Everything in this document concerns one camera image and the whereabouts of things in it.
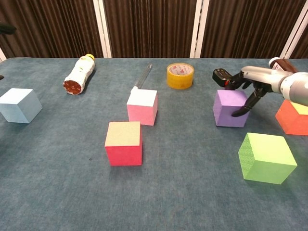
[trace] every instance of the foam cube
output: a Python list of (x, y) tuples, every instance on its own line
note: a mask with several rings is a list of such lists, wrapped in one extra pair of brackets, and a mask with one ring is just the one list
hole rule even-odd
[(127, 101), (129, 121), (140, 121), (142, 125), (153, 126), (157, 114), (156, 90), (133, 89)]
[(297, 167), (282, 136), (247, 133), (239, 158), (245, 180), (281, 184)]
[(110, 122), (105, 149), (111, 166), (142, 164), (140, 122)]
[(308, 136), (308, 107), (284, 100), (276, 119), (286, 134)]
[(213, 112), (216, 126), (244, 127), (249, 112), (239, 117), (232, 117), (232, 113), (240, 109), (246, 102), (245, 92), (240, 90), (217, 90)]
[(0, 112), (8, 122), (28, 124), (42, 108), (32, 89), (11, 88), (0, 97)]

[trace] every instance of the packing tape roll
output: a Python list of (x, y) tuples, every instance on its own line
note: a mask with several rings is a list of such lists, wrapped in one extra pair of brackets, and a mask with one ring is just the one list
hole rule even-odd
[(177, 63), (167, 67), (167, 84), (174, 89), (186, 89), (193, 83), (194, 68), (189, 64)]

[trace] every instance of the green cube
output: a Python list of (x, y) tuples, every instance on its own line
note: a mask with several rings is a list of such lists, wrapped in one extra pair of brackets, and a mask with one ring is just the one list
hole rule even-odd
[(282, 136), (247, 133), (239, 158), (245, 180), (281, 184), (297, 167)]

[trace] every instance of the brown curtain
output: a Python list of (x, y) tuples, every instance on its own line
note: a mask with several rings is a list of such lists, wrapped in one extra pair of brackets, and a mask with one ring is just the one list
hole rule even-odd
[(300, 37), (292, 55), (291, 59), (307, 59), (308, 58), (308, 26)]
[(201, 56), (279, 56), (305, 1), (210, 0)]
[(197, 0), (104, 0), (113, 57), (189, 57)]
[(17, 28), (0, 35), (11, 57), (103, 57), (92, 0), (0, 0), (0, 21)]

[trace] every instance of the table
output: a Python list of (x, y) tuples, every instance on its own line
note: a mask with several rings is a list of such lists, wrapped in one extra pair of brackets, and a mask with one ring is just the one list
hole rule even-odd
[[(268, 59), (104, 59), (81, 95), (62, 87), (77, 59), (11, 58), (0, 95), (30, 88), (43, 109), (30, 124), (0, 117), (0, 229), (62, 231), (308, 230), (308, 137), (285, 135), (266, 95), (244, 128), (217, 128), (216, 68), (236, 74)], [(187, 90), (166, 84), (166, 67), (194, 66)], [(308, 71), (308, 59), (291, 60)], [(143, 89), (158, 91), (155, 125), (142, 126), (143, 164), (110, 167), (108, 123), (127, 121), (126, 102), (148, 63)], [(245, 90), (249, 95), (252, 87)], [(247, 132), (284, 136), (298, 164), (282, 185), (243, 179), (238, 150)]]

